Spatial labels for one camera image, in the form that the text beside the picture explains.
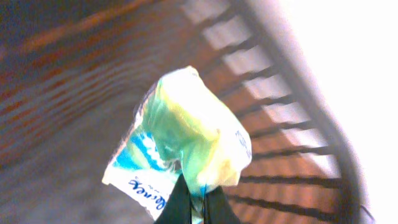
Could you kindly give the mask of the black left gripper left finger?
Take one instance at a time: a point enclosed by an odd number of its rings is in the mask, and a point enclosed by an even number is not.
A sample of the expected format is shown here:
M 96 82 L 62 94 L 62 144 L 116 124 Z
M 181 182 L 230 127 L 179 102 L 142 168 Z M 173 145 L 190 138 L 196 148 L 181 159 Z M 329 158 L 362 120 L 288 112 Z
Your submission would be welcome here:
M 192 224 L 192 201 L 187 183 L 180 175 L 159 218 L 154 224 Z

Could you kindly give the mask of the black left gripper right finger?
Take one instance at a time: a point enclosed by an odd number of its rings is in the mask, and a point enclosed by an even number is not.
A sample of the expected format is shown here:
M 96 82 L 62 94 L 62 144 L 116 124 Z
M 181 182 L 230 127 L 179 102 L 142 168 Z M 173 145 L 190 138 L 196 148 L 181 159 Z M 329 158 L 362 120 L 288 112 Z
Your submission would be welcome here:
M 204 224 L 241 224 L 235 215 L 222 187 L 217 187 L 204 197 Z

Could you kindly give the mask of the green blue plastic packet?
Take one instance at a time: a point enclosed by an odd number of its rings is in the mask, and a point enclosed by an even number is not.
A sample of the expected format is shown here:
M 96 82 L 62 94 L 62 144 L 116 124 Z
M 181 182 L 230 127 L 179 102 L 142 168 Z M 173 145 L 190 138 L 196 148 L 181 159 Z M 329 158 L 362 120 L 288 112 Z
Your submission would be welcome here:
M 136 107 L 132 125 L 102 178 L 159 218 L 180 175 L 192 223 L 204 223 L 204 197 L 234 187 L 252 161 L 248 132 L 191 66 L 161 76 Z

